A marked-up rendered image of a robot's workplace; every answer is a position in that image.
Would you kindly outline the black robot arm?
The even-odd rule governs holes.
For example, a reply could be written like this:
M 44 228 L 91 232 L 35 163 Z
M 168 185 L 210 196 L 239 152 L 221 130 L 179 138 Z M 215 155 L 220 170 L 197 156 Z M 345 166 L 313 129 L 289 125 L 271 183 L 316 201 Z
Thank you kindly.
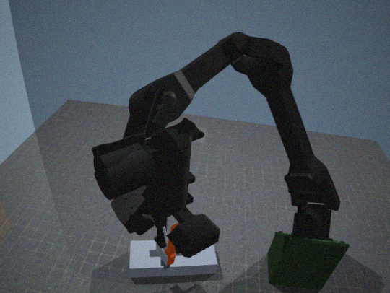
M 103 195 L 112 200 L 115 215 L 129 233 L 143 235 L 154 227 L 156 216 L 166 216 L 161 195 L 148 184 L 153 176 L 166 181 L 186 177 L 191 142 L 204 132 L 188 118 L 165 127 L 180 117 L 196 91 L 229 65 L 266 97 L 290 161 L 285 181 L 292 206 L 298 207 L 291 235 L 333 241 L 331 212 L 339 210 L 340 199 L 326 165 L 313 154 L 300 117 L 290 86 L 290 55 L 280 43 L 242 32 L 221 39 L 187 66 L 131 95 L 123 138 L 92 148 L 94 175 Z

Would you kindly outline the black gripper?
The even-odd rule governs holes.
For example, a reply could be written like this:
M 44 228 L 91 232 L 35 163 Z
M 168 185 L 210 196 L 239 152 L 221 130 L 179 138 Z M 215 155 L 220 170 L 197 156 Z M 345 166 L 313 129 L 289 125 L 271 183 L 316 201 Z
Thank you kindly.
M 173 215 L 179 223 L 167 238 L 174 244 L 177 254 L 183 257 L 202 252 L 218 242 L 220 229 L 205 214 L 193 215 L 186 205 L 194 198 L 189 191 L 189 184 L 195 182 L 195 176 L 189 172 L 180 180 L 166 181 L 152 177 L 149 189 L 153 188 L 161 195 L 165 206 L 166 217 Z

